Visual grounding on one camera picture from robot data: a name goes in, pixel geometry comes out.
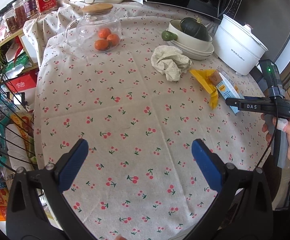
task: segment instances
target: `glass teapot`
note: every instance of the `glass teapot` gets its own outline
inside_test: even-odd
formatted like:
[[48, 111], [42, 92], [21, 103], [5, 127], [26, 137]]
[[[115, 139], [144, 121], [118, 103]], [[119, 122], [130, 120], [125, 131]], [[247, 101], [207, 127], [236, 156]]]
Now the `glass teapot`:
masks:
[[[65, 30], [65, 41], [72, 47], [79, 47], [94, 53], [108, 52], [120, 42], [121, 24], [111, 12], [108, 3], [96, 3], [82, 9], [83, 17], [70, 22]], [[69, 29], [76, 22], [76, 30]]]

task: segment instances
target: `green pumpkin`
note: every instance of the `green pumpkin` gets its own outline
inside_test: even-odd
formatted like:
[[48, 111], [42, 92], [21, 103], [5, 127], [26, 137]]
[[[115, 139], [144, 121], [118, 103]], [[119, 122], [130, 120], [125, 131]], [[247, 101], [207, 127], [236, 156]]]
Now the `green pumpkin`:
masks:
[[202, 41], [209, 41], [206, 27], [198, 23], [196, 19], [186, 17], [181, 20], [180, 31]]

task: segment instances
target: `white plate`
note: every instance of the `white plate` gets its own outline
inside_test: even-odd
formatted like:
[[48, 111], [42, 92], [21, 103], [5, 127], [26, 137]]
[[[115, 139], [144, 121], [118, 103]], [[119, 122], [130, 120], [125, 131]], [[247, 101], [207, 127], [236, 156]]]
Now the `white plate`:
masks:
[[[175, 46], [173, 43], [171, 43], [170, 41], [168, 41], [167, 42], [168, 43], [168, 45], [170, 45], [170, 46]], [[197, 54], [194, 54], [194, 53], [192, 53], [192, 52], [190, 52], [190, 51], [188, 51], [188, 50], [185, 50], [185, 49], [182, 49], [182, 48], [179, 48], [179, 49], [181, 49], [181, 51], [183, 52], [183, 55], [185, 55], [185, 56], [187, 56], [187, 57], [189, 57], [189, 58], [191, 58], [191, 59], [196, 59], [196, 60], [204, 60], [204, 59], [207, 59], [207, 58], [209, 58], [211, 55], [209, 55], [209, 56], [200, 56], [200, 55], [197, 55]]]
[[179, 47], [180, 49], [185, 49], [187, 51], [190, 51], [190, 52], [192, 52], [194, 54], [198, 54], [200, 56], [209, 56], [209, 55], [211, 55], [214, 52], [213, 44], [211, 44], [210, 48], [206, 52], [202, 52], [202, 51], [198, 51], [198, 50], [195, 50], [195, 49], [191, 49], [191, 48], [179, 43], [178, 41], [171, 41], [171, 43], [173, 43], [176, 47]]

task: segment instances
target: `jar lid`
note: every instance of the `jar lid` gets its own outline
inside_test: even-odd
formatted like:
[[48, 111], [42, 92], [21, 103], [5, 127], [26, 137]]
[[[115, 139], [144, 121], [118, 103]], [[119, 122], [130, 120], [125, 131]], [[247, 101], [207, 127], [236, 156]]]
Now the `jar lid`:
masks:
[[245, 24], [242, 26], [237, 21], [234, 21], [232, 18], [228, 17], [226, 14], [223, 14], [223, 17], [232, 22], [235, 26], [240, 28], [242, 31], [244, 31], [248, 36], [250, 36], [252, 39], [254, 39], [265, 51], [268, 51], [267, 47], [258, 39], [256, 36], [252, 33], [252, 27], [248, 24]]
[[110, 12], [112, 8], [113, 8], [113, 5], [110, 3], [94, 3], [91, 5], [85, 6], [81, 10], [84, 13], [88, 13], [88, 14], [100, 14], [100, 13]]
[[22, 0], [16, 0], [15, 2], [12, 3], [12, 6], [15, 6], [16, 4], [22, 3]]
[[9, 18], [11, 16], [14, 16], [15, 13], [13, 11], [13, 9], [10, 9], [9, 11], [7, 11], [4, 15], [3, 15], [3, 19]]

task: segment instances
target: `tangerine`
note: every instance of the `tangerine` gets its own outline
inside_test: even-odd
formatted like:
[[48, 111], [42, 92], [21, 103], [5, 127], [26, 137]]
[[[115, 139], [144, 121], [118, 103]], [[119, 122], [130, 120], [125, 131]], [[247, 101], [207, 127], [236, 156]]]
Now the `tangerine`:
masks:
[[97, 40], [94, 46], [97, 50], [106, 50], [109, 48], [109, 42], [107, 40]]
[[109, 41], [111, 46], [117, 46], [120, 42], [120, 38], [117, 34], [110, 34], [107, 36], [107, 41]]
[[106, 39], [109, 34], [112, 34], [112, 32], [109, 28], [102, 28], [98, 32], [98, 37], [101, 39]]

